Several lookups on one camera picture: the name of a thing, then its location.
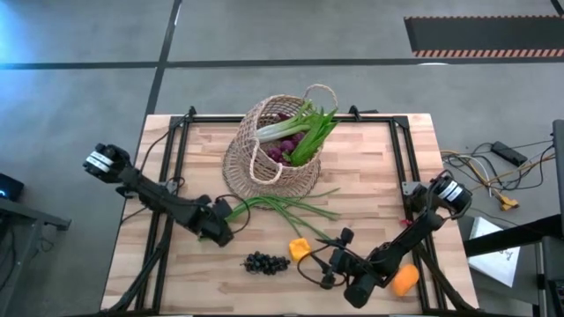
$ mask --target purple vegetable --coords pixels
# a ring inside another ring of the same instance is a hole
[[[292,136],[293,145],[298,146],[298,144],[301,142],[301,140],[303,139],[303,137],[304,137],[305,135],[306,135],[306,134],[303,133],[303,132],[294,134],[294,135]]]
[[[290,116],[288,114],[278,113],[278,118],[280,118],[281,121],[286,121],[290,119]]]
[[[282,141],[282,143],[280,144],[280,150],[282,151],[286,151],[288,152],[288,154],[292,154],[293,149],[295,149],[296,146],[293,145],[292,141],[286,140],[286,141]]]
[[[268,156],[275,162],[278,162],[282,158],[282,151],[279,148],[270,148],[268,150]]]

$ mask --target basket handle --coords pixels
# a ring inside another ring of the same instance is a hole
[[[337,95],[335,94],[335,92],[333,92],[332,89],[330,89],[326,85],[321,85],[321,84],[311,85],[310,87],[308,87],[308,89],[306,89],[306,92],[303,94],[303,99],[307,98],[308,95],[309,95],[309,92],[312,91],[314,88],[320,88],[320,89],[323,89],[323,90],[329,92],[331,94],[331,97],[333,97],[333,103],[335,104],[335,107],[338,107]]]
[[[274,175],[274,178],[269,180],[269,181],[262,181],[257,179],[257,177],[255,177],[255,160],[256,160],[256,154],[258,153],[258,148],[260,145],[260,142],[258,142],[257,138],[254,138],[255,140],[255,149],[253,149],[253,155],[250,158],[250,167],[249,167],[249,171],[250,171],[250,179],[253,180],[255,183],[258,183],[260,185],[272,185],[274,183],[276,183],[279,179],[280,179],[280,175],[282,175],[282,163],[278,163],[278,171],[276,172],[276,175]]]

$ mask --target floor mat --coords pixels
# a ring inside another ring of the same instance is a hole
[[[562,57],[564,17],[408,17],[417,57]]]

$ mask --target grape bunch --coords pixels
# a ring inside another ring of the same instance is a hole
[[[288,264],[290,264],[290,260],[287,260],[284,256],[270,256],[256,251],[253,254],[249,254],[242,265],[245,266],[245,270],[249,273],[256,274],[262,272],[265,275],[276,275],[276,272],[287,270]]]

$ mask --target wooden table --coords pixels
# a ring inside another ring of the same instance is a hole
[[[407,114],[412,140],[423,181],[429,181],[442,170],[439,147],[429,114]],[[162,136],[168,128],[170,115],[147,117],[137,166],[150,144]],[[210,197],[228,193],[221,176],[221,162],[227,146],[237,130],[236,123],[192,123],[184,156],[182,176],[186,185],[180,196]],[[400,143],[404,153],[404,138]],[[148,158],[144,174],[157,180],[160,172],[164,142],[156,145]],[[171,171],[174,169],[174,158]],[[403,155],[404,166],[409,168]],[[342,214],[337,222],[327,221],[305,211],[296,214],[322,229],[329,236],[338,236],[343,227],[355,232],[351,249],[357,254],[368,254],[384,241],[393,240],[404,227],[403,204],[398,188],[397,171],[390,141],[390,128],[381,123],[340,123],[325,143],[322,154],[322,174],[312,191],[322,193],[340,188],[329,197],[309,200]],[[129,201],[123,215],[138,210],[138,201]],[[338,314],[338,313],[420,313],[417,292],[412,289],[407,296],[398,298],[390,288],[375,288],[368,303],[360,310],[343,298],[343,287],[331,291],[301,277],[295,265],[276,276],[250,275],[240,263],[247,254],[259,250],[266,254],[288,256],[288,242],[295,239],[295,232],[278,214],[267,210],[252,210],[249,226],[236,234],[226,247],[214,243],[198,242],[197,237],[174,225],[168,257],[162,313],[187,314]],[[237,228],[245,221],[243,214],[232,223]],[[112,306],[133,281],[143,262],[145,242],[151,212],[143,212],[124,223],[115,245],[114,258],[108,276],[102,308]],[[303,229],[312,248],[320,246],[314,234]],[[471,305],[478,307],[470,271],[464,254],[463,243],[456,222],[447,222],[434,233],[439,264],[446,277]],[[329,259],[330,251],[321,253]],[[404,263],[411,262],[404,257]],[[313,261],[303,267],[307,274],[320,279],[321,273]],[[434,292],[430,274],[426,273],[427,288],[432,306]],[[150,280],[147,295],[152,296]]]

